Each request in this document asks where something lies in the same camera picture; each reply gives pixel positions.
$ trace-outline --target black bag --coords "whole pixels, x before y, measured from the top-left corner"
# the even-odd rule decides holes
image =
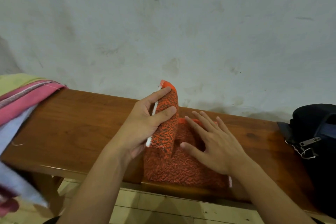
[[[293,112],[290,124],[278,125],[302,158],[316,191],[316,207],[336,218],[336,106],[306,105]]]

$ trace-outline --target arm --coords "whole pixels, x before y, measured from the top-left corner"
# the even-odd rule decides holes
[[[186,117],[205,143],[204,152],[183,142],[181,147],[210,169],[235,177],[244,186],[265,224],[314,224],[243,150],[237,139],[217,117],[218,126],[204,113],[192,112],[204,125]]]
[[[71,204],[57,224],[107,224],[116,202],[128,163],[144,148],[144,141],[169,120],[175,107],[149,115],[152,103],[170,92],[170,87],[138,101],[117,134],[104,147]]]

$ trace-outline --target light blue cloth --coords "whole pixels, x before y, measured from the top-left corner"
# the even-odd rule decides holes
[[[28,108],[18,117],[0,126],[0,155],[10,144],[22,123],[29,117],[35,107],[37,105]],[[44,207],[48,206],[42,195],[30,183],[2,162],[0,162],[0,184],[4,188],[20,195],[23,199]]]

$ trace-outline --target yellow cloth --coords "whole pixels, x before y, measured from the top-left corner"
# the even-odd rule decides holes
[[[0,96],[39,80],[46,80],[46,78],[23,73],[0,75]]]

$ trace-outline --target bench leg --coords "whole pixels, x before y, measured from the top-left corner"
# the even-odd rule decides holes
[[[64,196],[60,196],[57,189],[61,185],[64,178],[40,173],[31,172],[31,178],[34,181],[36,189],[41,193],[44,199],[48,202],[49,207],[45,208],[41,205],[34,205],[35,209],[42,217],[53,218],[60,214]]]

